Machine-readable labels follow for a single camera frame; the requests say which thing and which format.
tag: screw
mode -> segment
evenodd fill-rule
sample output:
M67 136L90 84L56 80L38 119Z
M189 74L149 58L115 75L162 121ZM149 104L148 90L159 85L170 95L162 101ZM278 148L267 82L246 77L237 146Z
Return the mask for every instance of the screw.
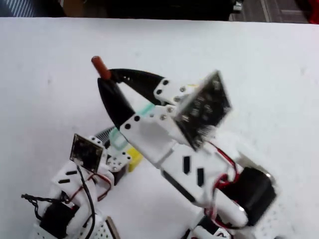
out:
M180 97L175 96L175 97L174 97L174 101L175 101L175 102L180 102Z
M173 112L173 108L172 107L168 107L167 108L167 112L172 113Z
M189 117L188 116L183 115L181 118L183 119L183 121L186 121L186 122L189 121Z
M214 89L219 91L220 90L220 82L219 81L213 81Z
M165 120L166 119L166 115L161 115L160 116L160 120Z

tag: bolt head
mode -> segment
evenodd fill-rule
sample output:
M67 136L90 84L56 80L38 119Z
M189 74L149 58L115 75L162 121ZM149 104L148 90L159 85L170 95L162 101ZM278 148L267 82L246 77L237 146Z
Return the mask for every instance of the bolt head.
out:
M172 108L172 107L168 107L168 108L167 108L167 112L168 112L168 113L172 113L172 112L173 112L173 108Z
M166 115L161 115L160 116L160 120L165 120L166 119Z
M214 89L219 91L220 90L220 82L219 81L213 81Z

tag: circuit board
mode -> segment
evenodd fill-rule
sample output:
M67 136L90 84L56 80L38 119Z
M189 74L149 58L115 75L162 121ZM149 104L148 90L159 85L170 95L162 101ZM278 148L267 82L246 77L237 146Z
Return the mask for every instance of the circuit board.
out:
M70 159L72 161L78 160L82 163L82 167L91 171L97 172L103 147L79 136L74 135Z
M197 151L230 109L220 73L216 71L182 102L174 121Z

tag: white surface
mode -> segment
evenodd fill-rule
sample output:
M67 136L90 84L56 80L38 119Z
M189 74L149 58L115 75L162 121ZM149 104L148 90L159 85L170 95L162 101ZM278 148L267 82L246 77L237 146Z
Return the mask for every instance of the white surface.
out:
M20 195L45 195L68 160L73 133L110 126L93 55L109 68L187 83L219 69L234 107L223 127L269 158L296 231L319 233L319 26L3 18L0 33L1 238L30 232L33 208ZM145 161L107 199L123 239L174 239L193 216L191 204Z

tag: black wire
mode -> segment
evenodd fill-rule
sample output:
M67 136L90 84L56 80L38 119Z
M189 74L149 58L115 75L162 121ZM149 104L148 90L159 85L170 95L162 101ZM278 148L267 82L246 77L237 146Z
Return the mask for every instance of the black wire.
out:
M85 239L89 239L92 232L93 232L93 229L94 229L94 226L95 226L95 211L94 211L94 204L93 204L93 201L92 201L92 198L91 198L91 194L90 194L90 191L88 189L88 187L86 186L86 183L85 183L85 180L83 178L83 174L82 174L82 171L80 169L80 167L77 165L76 166L77 170L79 171L80 173L80 176L81 176L81 181L82 181L82 184L83 184L83 189L86 193L86 195L88 196L88 199L89 199L89 202L90 202L90 207L91 207L91 210L92 210L92 225L91 225L91 228L88 232L88 234L86 235Z
M22 198L28 200L32 205L34 205L34 214L36 218L38 218L40 221L42 221L42 217L38 213L39 205L38 201L40 202L49 202L49 203L61 203L66 202L66 200L59 200L54 198L42 198L42 197L36 197L29 194L22 194Z

